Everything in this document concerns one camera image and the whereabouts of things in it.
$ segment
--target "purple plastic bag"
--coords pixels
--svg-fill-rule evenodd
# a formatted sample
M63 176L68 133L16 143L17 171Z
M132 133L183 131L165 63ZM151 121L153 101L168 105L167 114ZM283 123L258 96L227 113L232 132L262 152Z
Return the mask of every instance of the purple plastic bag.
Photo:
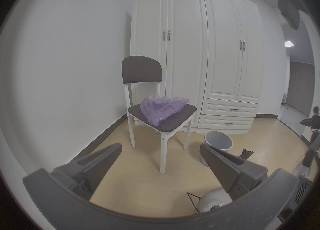
M158 126L168 117L180 112L188 102L189 99L185 98L170 99L163 96L153 96L145 98L140 104L140 109L151 125Z

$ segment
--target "wardrobe door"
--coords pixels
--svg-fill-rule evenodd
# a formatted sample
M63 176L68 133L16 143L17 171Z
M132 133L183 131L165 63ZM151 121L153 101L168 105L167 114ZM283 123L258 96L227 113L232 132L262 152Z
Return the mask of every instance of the wardrobe door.
M166 93L167 0L135 0L131 22L130 55L146 56L162 66L161 94ZM155 83L132 84L132 103L156 95Z
M263 29L256 4L235 0L240 16L243 54L238 101L259 103L263 77Z
M185 97L197 107L197 127L208 60L208 29L204 0L168 0L166 96Z
M241 27L235 0L205 0L209 56L204 97L237 100L242 49Z

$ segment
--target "light wood floor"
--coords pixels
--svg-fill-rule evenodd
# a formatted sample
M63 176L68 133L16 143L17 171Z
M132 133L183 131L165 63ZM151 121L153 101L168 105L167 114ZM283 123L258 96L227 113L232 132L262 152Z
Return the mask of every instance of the light wood floor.
M130 144L128 122L122 123L95 151L121 143L122 153L106 174L91 202L125 214L143 217L180 217L194 209L186 194L203 196L221 185L209 167L200 161L199 147L203 133L191 133L184 150L186 132L177 132L168 141L166 172L160 170L160 133L148 127L134 126L136 148ZM248 134L231 134L234 147L230 153L248 149L250 161L266 166L270 175L277 168L292 172L307 150L300 138L280 121L257 118ZM318 168L313 163L310 179Z

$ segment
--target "cabinet panel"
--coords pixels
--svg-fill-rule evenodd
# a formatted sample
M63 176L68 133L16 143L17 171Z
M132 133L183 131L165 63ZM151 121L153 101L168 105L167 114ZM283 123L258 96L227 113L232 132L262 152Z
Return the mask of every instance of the cabinet panel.
M263 29L258 7L247 0L236 0L242 38L242 71L238 101L259 103L263 78Z
M216 130L248 130L253 121L253 117L201 115L198 127Z
M205 98L236 100L240 84L241 27L235 0L205 0L209 56Z
M161 94L166 93L167 0L135 0L132 23L130 55L146 56L162 66ZM156 94L154 83L132 84L132 103L139 104L145 97Z
M204 0L168 0L166 96L197 107L197 127L206 82L208 31Z
M231 100L203 99L201 114L216 116L255 117L258 104Z

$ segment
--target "curtain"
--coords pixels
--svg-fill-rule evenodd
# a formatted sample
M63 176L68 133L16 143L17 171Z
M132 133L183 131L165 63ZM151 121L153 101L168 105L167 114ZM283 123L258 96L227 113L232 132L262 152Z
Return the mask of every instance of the curtain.
M315 66L290 62L290 80L286 103L309 116L315 89Z

